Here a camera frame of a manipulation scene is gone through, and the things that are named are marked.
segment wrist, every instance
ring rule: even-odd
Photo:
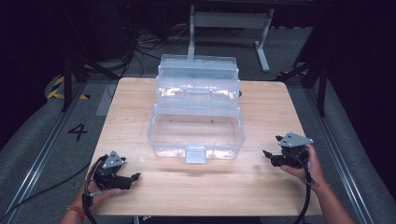
[[[314,184],[311,187],[312,191],[314,191],[316,194],[331,189],[329,183],[327,183],[326,180],[319,180],[316,183],[316,185]]]
[[[73,202],[70,203],[70,205],[77,206],[82,209],[82,197],[79,195]]]
[[[66,210],[70,216],[74,217],[74,220],[79,220],[80,222],[87,220],[82,206],[70,204],[66,207]]]

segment yellow tape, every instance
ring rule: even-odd
[[[56,80],[55,84],[52,87],[52,90],[50,91],[49,95],[47,96],[47,99],[49,99],[49,98],[64,99],[64,94],[56,93],[63,82],[64,82],[64,75],[60,74],[58,80]],[[79,97],[79,99],[80,100],[89,100],[90,97],[91,97],[90,95],[82,94]]]

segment clear plastic container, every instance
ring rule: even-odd
[[[233,159],[245,143],[235,58],[163,55],[148,140],[161,157]]]

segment wooden tabletop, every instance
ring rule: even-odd
[[[240,106],[246,143],[234,160],[186,164],[183,158],[154,155],[147,138],[156,101],[155,78],[122,78],[92,161],[115,150],[126,162],[121,176],[141,173],[131,189],[105,201],[100,215],[134,216],[298,216],[305,186],[273,167],[262,150],[280,154],[276,135],[304,135],[286,86],[241,81]],[[321,215],[311,194],[307,215]]]

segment printed number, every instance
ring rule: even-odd
[[[85,125],[80,123],[77,127],[69,130],[69,133],[77,133],[78,134],[76,142],[79,141],[79,138],[81,137],[81,135],[83,133],[87,133],[88,132],[88,131],[84,131],[84,128],[85,128]]]

